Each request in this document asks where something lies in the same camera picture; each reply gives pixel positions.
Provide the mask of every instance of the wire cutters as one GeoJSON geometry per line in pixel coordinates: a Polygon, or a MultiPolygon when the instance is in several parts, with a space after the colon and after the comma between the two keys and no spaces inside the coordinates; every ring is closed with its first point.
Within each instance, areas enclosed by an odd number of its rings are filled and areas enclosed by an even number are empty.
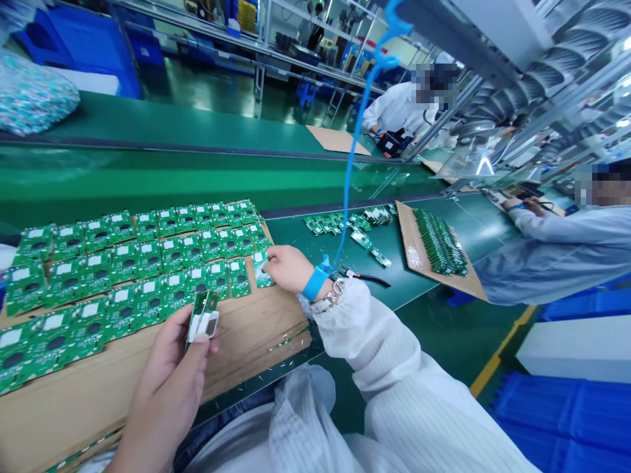
{"type": "Polygon", "coordinates": [[[361,274],[357,274],[355,271],[353,271],[351,268],[349,268],[348,266],[346,266],[345,264],[342,265],[342,268],[344,269],[344,271],[342,272],[342,274],[346,277],[356,277],[357,279],[363,279],[364,281],[373,281],[376,282],[378,284],[381,284],[384,287],[391,287],[391,285],[389,283],[387,283],[386,281],[384,281],[383,279],[380,279],[376,276],[369,276],[369,275],[361,275],[361,274]]]}

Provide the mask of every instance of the bracelet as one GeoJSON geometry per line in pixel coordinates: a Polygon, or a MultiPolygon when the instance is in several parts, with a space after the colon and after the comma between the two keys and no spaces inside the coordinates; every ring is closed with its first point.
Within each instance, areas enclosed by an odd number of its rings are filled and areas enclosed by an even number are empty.
{"type": "Polygon", "coordinates": [[[316,300],[317,295],[320,293],[320,289],[324,285],[324,282],[329,278],[329,275],[325,273],[319,266],[315,267],[314,273],[311,276],[306,287],[302,291],[302,295],[309,299],[310,302],[316,300]]]}

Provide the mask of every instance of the blue stool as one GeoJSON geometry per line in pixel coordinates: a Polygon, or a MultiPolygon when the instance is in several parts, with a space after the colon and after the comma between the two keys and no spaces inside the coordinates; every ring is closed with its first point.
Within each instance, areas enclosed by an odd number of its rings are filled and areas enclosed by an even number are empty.
{"type": "Polygon", "coordinates": [[[316,90],[317,87],[314,83],[302,80],[300,81],[300,83],[298,84],[298,91],[296,92],[296,95],[300,97],[301,107],[303,107],[307,101],[311,102],[311,105],[313,106],[314,100],[316,98],[316,90]]]}

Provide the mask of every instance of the white sleeve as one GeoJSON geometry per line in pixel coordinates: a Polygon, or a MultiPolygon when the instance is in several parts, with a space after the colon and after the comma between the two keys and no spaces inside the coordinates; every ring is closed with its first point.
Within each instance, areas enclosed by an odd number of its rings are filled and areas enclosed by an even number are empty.
{"type": "Polygon", "coordinates": [[[326,352],[345,358],[368,404],[366,435],[410,471],[535,472],[503,430],[359,280],[315,314],[326,352]]]}
{"type": "Polygon", "coordinates": [[[514,209],[509,216],[520,232],[542,242],[629,246],[631,213],[612,210],[555,218],[551,215],[538,217],[530,210],[514,209]]]}

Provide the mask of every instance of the plastic bag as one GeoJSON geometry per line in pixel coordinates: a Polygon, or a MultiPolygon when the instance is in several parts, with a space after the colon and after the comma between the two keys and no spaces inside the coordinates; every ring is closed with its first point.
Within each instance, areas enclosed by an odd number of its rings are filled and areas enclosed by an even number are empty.
{"type": "Polygon", "coordinates": [[[41,133],[79,104],[79,91],[55,71],[0,48],[0,130],[41,133]]]}

